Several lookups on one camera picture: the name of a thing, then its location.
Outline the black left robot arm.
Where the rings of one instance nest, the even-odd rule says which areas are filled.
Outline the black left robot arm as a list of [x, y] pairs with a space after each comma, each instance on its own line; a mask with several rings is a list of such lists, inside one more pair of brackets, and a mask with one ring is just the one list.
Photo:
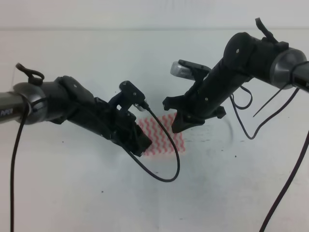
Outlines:
[[123, 81], [119, 85], [120, 92], [105, 102], [94, 97], [73, 77], [62, 76], [44, 82], [42, 73], [20, 63], [16, 68], [28, 77], [28, 81], [0, 94], [1, 123], [21, 122], [24, 113], [27, 114], [27, 125], [44, 121], [60, 125], [69, 121], [138, 157], [152, 144], [129, 111], [131, 106], [140, 107], [145, 101], [145, 95], [130, 81]]

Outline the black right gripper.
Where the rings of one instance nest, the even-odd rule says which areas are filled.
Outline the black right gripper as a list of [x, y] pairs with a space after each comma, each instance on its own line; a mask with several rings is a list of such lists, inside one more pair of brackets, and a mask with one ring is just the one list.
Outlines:
[[164, 110], [177, 110], [172, 123], [172, 132], [180, 133], [201, 126], [206, 119], [226, 115], [221, 104], [244, 83], [244, 74], [230, 70], [222, 62], [217, 63], [191, 95], [166, 97]]

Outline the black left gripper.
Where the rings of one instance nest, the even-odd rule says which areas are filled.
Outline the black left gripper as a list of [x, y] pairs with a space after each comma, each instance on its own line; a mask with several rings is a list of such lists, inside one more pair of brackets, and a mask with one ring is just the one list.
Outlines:
[[76, 111], [68, 117], [69, 122], [117, 145], [124, 145], [133, 155], [141, 157], [152, 140], [135, 120], [132, 113], [122, 113], [98, 97], [92, 103], [78, 103]]

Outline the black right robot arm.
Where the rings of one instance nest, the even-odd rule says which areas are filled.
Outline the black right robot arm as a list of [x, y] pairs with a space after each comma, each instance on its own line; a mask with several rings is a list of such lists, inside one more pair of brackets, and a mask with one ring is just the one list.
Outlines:
[[264, 37], [257, 39], [246, 32], [235, 34], [212, 69], [181, 59], [173, 62], [172, 75], [194, 81], [184, 95], [163, 101], [165, 110], [177, 111], [171, 126], [174, 133], [203, 125], [209, 118], [224, 117], [222, 103], [252, 78], [279, 89], [309, 90], [305, 54], [287, 42], [277, 41], [260, 18], [255, 22]]

